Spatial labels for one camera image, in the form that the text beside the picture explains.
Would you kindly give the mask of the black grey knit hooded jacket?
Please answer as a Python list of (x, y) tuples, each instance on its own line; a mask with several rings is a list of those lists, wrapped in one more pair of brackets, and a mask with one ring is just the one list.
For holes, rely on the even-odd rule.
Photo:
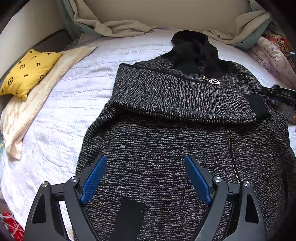
[(272, 240), (295, 204), (295, 111), (262, 94), (244, 66), (220, 60), (206, 35), (179, 31), (173, 49), (121, 64), (111, 99), (88, 128), (76, 173), (103, 154), (86, 212), (102, 240), (117, 236), (124, 198), (144, 206), (137, 240), (189, 240), (206, 211), (185, 171), (193, 156), (226, 182), (250, 181)]

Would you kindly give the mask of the red floral fabric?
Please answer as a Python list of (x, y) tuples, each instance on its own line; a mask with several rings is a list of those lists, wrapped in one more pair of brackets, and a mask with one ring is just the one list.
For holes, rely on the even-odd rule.
[(13, 240), (23, 241), (25, 231), (16, 221), (14, 215), (10, 212), (1, 213), (1, 224), (4, 225), (4, 230), (8, 231), (8, 237)]

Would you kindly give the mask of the purple floral folded duvet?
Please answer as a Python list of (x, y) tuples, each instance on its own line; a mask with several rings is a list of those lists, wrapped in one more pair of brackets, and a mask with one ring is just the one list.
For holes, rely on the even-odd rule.
[(295, 67), (292, 68), (281, 50), (265, 36), (261, 36), (248, 53), (281, 83), (295, 89)]

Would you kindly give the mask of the red orange patterned blanket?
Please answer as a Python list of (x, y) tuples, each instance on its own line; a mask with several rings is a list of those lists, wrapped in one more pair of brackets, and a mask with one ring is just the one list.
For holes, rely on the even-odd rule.
[(277, 35), (277, 34), (268, 34), (265, 36), (265, 38), (270, 40), (274, 45), (276, 45), (281, 50), (281, 52), (289, 61), (292, 68), (294, 68), (295, 64), (293, 63), (293, 59), (290, 54), (290, 43), (288, 39), (284, 36)]

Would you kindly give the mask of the white dotted bed quilt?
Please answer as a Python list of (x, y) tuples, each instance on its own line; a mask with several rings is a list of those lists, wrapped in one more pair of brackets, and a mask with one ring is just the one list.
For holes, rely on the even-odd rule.
[(1, 190), (21, 227), (27, 223), (43, 181), (63, 183), (75, 174), (85, 133), (110, 99), (119, 65), (151, 60), (170, 51), (173, 35), (173, 30), (159, 29), (76, 47), (95, 50), (52, 89), (23, 138), (21, 159), (13, 159), (6, 151), (1, 155)]

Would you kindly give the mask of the beige curtain right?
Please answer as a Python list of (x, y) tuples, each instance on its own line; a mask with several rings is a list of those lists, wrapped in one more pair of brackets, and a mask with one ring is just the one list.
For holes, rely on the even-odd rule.
[(238, 16), (226, 33), (204, 30), (203, 34), (226, 45), (247, 50), (258, 41), (271, 20), (271, 14), (265, 10), (252, 11)]

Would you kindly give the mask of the beige curtain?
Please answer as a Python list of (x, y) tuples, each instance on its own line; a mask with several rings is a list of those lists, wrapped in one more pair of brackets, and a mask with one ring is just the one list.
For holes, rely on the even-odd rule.
[(204, 30), (203, 34), (226, 45), (247, 50), (258, 41), (271, 20), (271, 14), (265, 10), (252, 11), (238, 16), (226, 33)]
[(81, 34), (94, 37), (134, 37), (155, 29), (134, 20), (102, 23), (84, 1), (63, 0), (56, 3), (64, 26), (73, 40)]

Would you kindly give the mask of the cream folded blanket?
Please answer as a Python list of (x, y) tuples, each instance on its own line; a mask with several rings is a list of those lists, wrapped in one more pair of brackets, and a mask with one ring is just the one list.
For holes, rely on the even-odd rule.
[(21, 159), (23, 138), (52, 89), (68, 70), (94, 50), (94, 47), (80, 47), (62, 51), (59, 60), (52, 64), (52, 69), (29, 90), (26, 100), (17, 96), (11, 98), (1, 113), (1, 133), (4, 137), (4, 148), (10, 157), (16, 160)]

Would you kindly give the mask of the yellow patterned pillow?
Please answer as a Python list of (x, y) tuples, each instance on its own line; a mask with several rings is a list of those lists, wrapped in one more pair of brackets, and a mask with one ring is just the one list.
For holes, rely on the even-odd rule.
[(1, 85), (1, 95), (12, 94), (23, 101), (54, 67), (62, 53), (29, 51), (9, 71)]

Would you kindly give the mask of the beige curtain left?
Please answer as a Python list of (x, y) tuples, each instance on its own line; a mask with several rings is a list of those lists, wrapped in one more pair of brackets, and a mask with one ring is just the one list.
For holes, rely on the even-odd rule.
[(155, 29), (134, 20), (102, 23), (84, 1), (63, 0), (56, 3), (64, 26), (73, 40), (81, 34), (94, 37), (134, 37)]

